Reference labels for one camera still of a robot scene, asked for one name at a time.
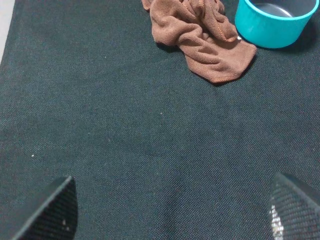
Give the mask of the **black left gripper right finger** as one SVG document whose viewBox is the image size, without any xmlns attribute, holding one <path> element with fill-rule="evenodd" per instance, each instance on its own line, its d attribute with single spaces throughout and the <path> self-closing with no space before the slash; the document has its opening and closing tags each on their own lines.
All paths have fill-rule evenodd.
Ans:
<svg viewBox="0 0 320 240">
<path fill-rule="evenodd" d="M 268 217 L 274 240 L 318 240 L 320 191 L 292 174 L 278 172 L 272 181 Z"/>
</svg>

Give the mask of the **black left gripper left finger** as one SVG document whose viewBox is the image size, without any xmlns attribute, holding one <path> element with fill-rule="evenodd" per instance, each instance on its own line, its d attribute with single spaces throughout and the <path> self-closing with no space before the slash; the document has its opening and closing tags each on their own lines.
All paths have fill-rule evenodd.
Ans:
<svg viewBox="0 0 320 240">
<path fill-rule="evenodd" d="M 12 240 L 73 240 L 78 226 L 76 182 L 55 179 L 20 208 L 11 225 Z"/>
</svg>

